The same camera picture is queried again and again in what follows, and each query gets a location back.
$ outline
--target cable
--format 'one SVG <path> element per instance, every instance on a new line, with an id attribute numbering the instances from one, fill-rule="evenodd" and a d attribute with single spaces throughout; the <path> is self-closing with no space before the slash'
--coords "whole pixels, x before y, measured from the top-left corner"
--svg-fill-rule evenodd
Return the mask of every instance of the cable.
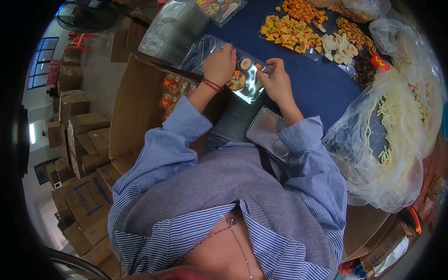
<path id="1" fill-rule="evenodd" d="M 143 7 L 143 8 L 140 8 L 140 9 L 135 9 L 134 11 L 140 11 L 140 10 L 143 10 L 143 9 L 146 9 L 146 8 L 158 8 L 157 6 L 149 6 L 149 7 Z"/>

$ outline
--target hand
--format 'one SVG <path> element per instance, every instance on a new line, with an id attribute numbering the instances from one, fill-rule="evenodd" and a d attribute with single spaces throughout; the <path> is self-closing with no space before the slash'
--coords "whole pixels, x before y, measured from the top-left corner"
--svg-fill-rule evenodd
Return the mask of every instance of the hand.
<path id="1" fill-rule="evenodd" d="M 279 107 L 283 104 L 294 103 L 293 91 L 291 90 L 291 80 L 284 70 L 283 60 L 280 58 L 271 58 L 266 61 L 269 67 L 274 71 L 271 78 L 262 72 L 257 72 L 257 78 L 266 89 L 267 95 Z"/>
<path id="2" fill-rule="evenodd" d="M 204 78 L 223 86 L 232 77 L 237 65 L 237 50 L 229 43 L 204 60 Z"/>
<path id="3" fill-rule="evenodd" d="M 266 61 L 269 67 L 274 71 L 271 78 L 262 72 L 257 72 L 257 78 L 266 89 L 267 95 L 275 102 L 282 112 L 287 126 L 303 120 L 303 115 L 296 105 L 291 89 L 291 80 L 284 70 L 283 60 L 280 58 L 271 58 Z"/>

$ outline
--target window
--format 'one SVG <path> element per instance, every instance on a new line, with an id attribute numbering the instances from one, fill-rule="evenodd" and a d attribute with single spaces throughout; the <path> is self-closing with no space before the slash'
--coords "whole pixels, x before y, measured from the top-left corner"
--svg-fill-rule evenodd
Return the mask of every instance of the window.
<path id="1" fill-rule="evenodd" d="M 34 53 L 28 89 L 47 85 L 47 74 L 50 69 L 50 60 L 57 44 L 58 37 L 42 38 Z"/>

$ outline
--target light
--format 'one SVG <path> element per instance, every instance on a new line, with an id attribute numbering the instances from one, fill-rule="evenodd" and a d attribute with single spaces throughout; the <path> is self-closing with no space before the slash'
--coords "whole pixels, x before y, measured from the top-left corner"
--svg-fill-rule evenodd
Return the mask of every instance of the light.
<path id="1" fill-rule="evenodd" d="M 34 134 L 34 124 L 30 124 L 30 141 L 31 144 L 36 143 L 36 135 Z"/>

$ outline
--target clear plastic bag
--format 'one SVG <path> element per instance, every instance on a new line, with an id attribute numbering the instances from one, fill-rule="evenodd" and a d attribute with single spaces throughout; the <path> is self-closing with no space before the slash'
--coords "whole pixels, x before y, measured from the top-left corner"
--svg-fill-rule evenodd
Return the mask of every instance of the clear plastic bag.
<path id="1" fill-rule="evenodd" d="M 138 50 L 177 67 L 208 20 L 195 0 L 168 1 L 157 13 Z"/>
<path id="2" fill-rule="evenodd" d="M 369 29 L 378 50 L 392 58 L 418 103 L 426 133 L 420 152 L 426 158 L 437 139 L 447 98 L 441 67 L 430 44 L 412 26 L 387 18 L 371 22 Z"/>
<path id="3" fill-rule="evenodd" d="M 223 27 L 235 14 L 246 6 L 242 0 L 196 0 L 196 3 L 209 16 L 211 22 Z"/>
<path id="4" fill-rule="evenodd" d="M 318 8 L 325 8 L 328 5 L 334 4 L 339 0 L 306 0 L 311 6 Z"/>
<path id="5" fill-rule="evenodd" d="M 344 6 L 355 14 L 366 18 L 379 18 L 391 8 L 389 0 L 342 0 Z"/>
<path id="6" fill-rule="evenodd" d="M 386 116 L 377 115 L 382 101 L 390 106 Z M 330 127 L 322 142 L 347 180 L 350 205 L 371 204 L 397 213 L 417 198 L 424 137 L 418 115 L 406 82 L 392 67 L 377 74 Z M 388 166 L 379 160 L 384 150 L 389 151 Z"/>
<path id="7" fill-rule="evenodd" d="M 212 53 L 222 49 L 226 42 L 213 36 L 204 35 L 193 43 L 188 55 L 185 57 L 179 69 L 204 74 L 202 63 Z M 238 97 L 249 104 L 253 104 L 264 91 L 260 80 L 255 73 L 261 71 L 268 76 L 273 74 L 271 68 L 261 60 L 250 54 L 237 50 L 237 67 L 232 78 L 227 82 L 227 87 Z"/>

